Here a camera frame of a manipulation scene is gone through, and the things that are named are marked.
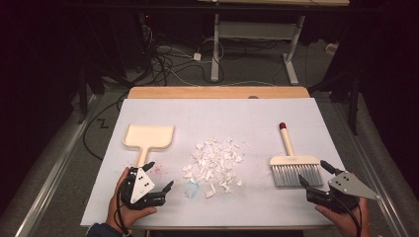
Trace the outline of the white metal desk frame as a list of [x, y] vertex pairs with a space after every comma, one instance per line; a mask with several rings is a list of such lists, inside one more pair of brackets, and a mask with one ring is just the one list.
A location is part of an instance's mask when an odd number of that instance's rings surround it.
[[[228, 4], [252, 7], [298, 7], [311, 9], [313, 7], [347, 7], [349, 0], [200, 0], [210, 2], [216, 7], [226, 7]], [[219, 42], [220, 38], [225, 39], [253, 39], [253, 40], [290, 40], [291, 45], [287, 53], [282, 56], [283, 63], [288, 74], [290, 83], [297, 85], [298, 80], [293, 68], [293, 54], [299, 39], [300, 32], [305, 20], [304, 14], [299, 14], [295, 23], [247, 23], [234, 21], [221, 21], [219, 14], [214, 15], [213, 22], [213, 49], [211, 57], [211, 82], [219, 82], [221, 75], [220, 60], [224, 49]]]

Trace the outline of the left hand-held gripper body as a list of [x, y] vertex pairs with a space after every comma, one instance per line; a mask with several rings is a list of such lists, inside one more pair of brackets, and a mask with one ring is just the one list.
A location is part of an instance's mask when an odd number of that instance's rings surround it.
[[129, 209], [144, 209], [165, 203], [165, 193], [153, 193], [154, 183], [142, 168], [131, 167], [121, 184], [121, 200]]

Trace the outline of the aluminium floor rail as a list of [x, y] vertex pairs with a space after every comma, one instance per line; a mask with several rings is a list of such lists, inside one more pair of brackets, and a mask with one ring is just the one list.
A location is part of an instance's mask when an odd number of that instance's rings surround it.
[[366, 104], [358, 103], [355, 129], [348, 126], [345, 105], [324, 101], [318, 106], [345, 168], [380, 196], [368, 202], [373, 237], [415, 237], [416, 197], [382, 143]]
[[13, 199], [15, 210], [24, 214], [13, 237], [34, 235], [68, 167], [73, 150], [101, 100], [101, 95], [90, 96], [86, 115], [80, 110], [73, 113], [31, 168]]

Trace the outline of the pile of white paper scraps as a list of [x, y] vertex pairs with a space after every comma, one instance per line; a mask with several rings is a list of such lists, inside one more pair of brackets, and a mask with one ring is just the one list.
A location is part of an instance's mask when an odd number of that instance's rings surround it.
[[202, 188], [205, 198], [229, 195], [234, 188], [243, 186], [237, 170], [244, 162], [244, 153], [231, 137], [225, 140], [209, 137], [198, 142], [190, 158], [182, 168], [183, 178], [189, 185]]

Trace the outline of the white table cover sheet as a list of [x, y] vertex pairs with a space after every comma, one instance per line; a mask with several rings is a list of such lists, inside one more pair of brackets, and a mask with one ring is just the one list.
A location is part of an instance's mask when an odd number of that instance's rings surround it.
[[[302, 189], [278, 189], [269, 161], [285, 153], [279, 132], [284, 122], [298, 155], [343, 165], [323, 117], [312, 99], [127, 99], [116, 122], [81, 223], [105, 220], [109, 199], [125, 167], [135, 164], [138, 151], [124, 145], [130, 124], [171, 125], [170, 146], [148, 155], [155, 162], [148, 175], [156, 190], [174, 181], [166, 202], [157, 213], [136, 222], [143, 229], [193, 228], [326, 228], [330, 221], [307, 202]], [[193, 198], [185, 195], [182, 168], [196, 144], [213, 137], [231, 137], [241, 145], [244, 162], [237, 170], [243, 180], [229, 195], [205, 198], [202, 188]]]

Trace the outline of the clear blue plastic scrap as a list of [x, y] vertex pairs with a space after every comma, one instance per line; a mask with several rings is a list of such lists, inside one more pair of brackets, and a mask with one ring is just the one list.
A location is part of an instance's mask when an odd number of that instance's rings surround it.
[[195, 183], [187, 183], [185, 185], [185, 195], [187, 198], [194, 198], [196, 194], [199, 192], [200, 185]]

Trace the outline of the cream brush with red tip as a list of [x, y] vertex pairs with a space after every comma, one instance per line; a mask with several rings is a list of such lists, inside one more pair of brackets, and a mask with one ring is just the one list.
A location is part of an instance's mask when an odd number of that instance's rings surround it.
[[299, 187], [299, 177], [305, 178], [312, 187], [321, 187], [323, 180], [319, 171], [320, 161], [310, 155], [295, 155], [286, 124], [281, 122], [279, 129], [287, 154], [270, 159], [275, 187]]

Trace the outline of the person's left hand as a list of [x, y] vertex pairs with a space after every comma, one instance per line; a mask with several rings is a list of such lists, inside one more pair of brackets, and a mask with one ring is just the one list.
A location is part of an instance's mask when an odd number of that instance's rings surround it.
[[137, 220], [157, 212], [156, 207], [147, 207], [143, 210], [132, 210], [122, 205], [119, 195], [119, 187], [129, 174], [129, 167], [125, 167], [121, 174], [113, 196], [109, 202], [106, 223], [119, 226], [123, 231], [128, 231]]

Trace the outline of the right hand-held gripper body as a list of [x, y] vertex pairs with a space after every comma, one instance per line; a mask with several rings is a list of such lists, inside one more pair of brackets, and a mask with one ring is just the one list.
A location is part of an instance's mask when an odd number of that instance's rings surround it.
[[345, 213], [359, 205], [359, 198], [379, 200], [379, 195], [362, 183], [355, 175], [341, 172], [327, 182], [329, 191], [306, 186], [306, 199], [337, 213]]

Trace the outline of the person's right hand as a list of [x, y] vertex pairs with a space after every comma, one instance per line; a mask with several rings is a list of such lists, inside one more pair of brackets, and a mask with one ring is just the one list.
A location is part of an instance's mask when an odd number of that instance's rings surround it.
[[368, 202], [365, 198], [359, 199], [359, 207], [352, 211], [361, 226], [361, 233], [357, 233], [357, 225], [348, 213], [336, 213], [329, 208], [317, 205], [315, 209], [324, 217], [334, 223], [343, 237], [371, 237], [370, 214]]

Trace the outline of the black stand leg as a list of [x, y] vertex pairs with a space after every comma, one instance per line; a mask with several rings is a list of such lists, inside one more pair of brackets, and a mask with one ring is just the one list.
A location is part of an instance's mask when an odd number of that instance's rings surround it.
[[342, 69], [336, 75], [325, 76], [323, 81], [308, 88], [308, 93], [329, 92], [332, 103], [347, 102], [349, 105], [347, 123], [357, 135], [357, 113], [360, 92], [361, 70], [357, 66]]
[[102, 82], [102, 76], [95, 65], [82, 66], [78, 73], [78, 82], [80, 106], [78, 123], [81, 124], [86, 119], [88, 112], [87, 88], [90, 88], [95, 95], [103, 95], [105, 87]]

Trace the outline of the cream plastic dustpan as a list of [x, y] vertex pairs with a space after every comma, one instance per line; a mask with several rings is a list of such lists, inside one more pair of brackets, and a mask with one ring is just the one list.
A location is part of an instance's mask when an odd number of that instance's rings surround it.
[[136, 167], [145, 164], [147, 154], [153, 149], [167, 148], [173, 139], [174, 126], [130, 124], [126, 129], [123, 143], [127, 147], [139, 149]]

